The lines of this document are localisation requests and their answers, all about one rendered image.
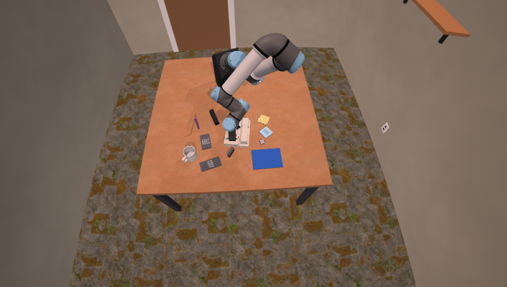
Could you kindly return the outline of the beige telephone handset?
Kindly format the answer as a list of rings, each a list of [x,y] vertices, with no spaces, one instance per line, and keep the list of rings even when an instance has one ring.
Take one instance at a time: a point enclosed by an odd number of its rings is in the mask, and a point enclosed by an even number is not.
[[[248,118],[243,118],[243,121],[242,121],[241,143],[247,143],[248,142],[248,126],[249,126],[249,119]]]

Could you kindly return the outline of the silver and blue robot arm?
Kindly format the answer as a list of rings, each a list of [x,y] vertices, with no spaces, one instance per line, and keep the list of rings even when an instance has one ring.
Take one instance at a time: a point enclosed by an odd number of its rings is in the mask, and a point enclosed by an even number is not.
[[[258,85],[265,75],[276,71],[287,70],[293,74],[304,60],[303,53],[281,33],[270,33],[258,39],[247,56],[241,51],[222,55],[221,69],[231,75],[222,87],[214,88],[210,97],[230,111],[228,118],[222,122],[224,130],[228,131],[229,141],[236,141],[236,128],[250,107],[243,99],[232,97],[245,80]]]

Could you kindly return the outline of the yellow sticky note pad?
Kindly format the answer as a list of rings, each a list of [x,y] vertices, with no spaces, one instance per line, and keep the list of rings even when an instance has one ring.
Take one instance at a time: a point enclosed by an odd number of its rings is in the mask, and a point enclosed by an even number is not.
[[[270,117],[267,117],[267,116],[261,114],[258,122],[261,124],[267,125],[269,119],[270,119]]]

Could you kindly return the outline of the beige desk phone body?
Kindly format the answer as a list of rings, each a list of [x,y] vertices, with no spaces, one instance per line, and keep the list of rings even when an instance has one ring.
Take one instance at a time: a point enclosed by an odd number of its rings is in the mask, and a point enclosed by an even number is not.
[[[250,123],[249,120],[249,126],[248,126],[248,137],[250,134]],[[225,132],[225,138],[224,138],[224,146],[230,146],[230,147],[242,147],[242,148],[248,148],[249,147],[249,138],[247,143],[241,143],[241,134],[242,134],[242,120],[239,122],[240,129],[236,129],[236,141],[229,141],[228,140],[228,131]]]

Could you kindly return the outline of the white mug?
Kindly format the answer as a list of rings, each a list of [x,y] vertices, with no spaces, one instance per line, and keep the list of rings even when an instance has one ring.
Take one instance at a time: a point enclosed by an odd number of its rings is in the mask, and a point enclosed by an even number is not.
[[[183,153],[184,153],[184,157],[183,157],[182,161],[184,163],[186,163],[187,161],[192,162],[197,159],[197,152],[193,146],[186,146],[183,150]],[[186,157],[186,156],[190,156],[190,157]]]

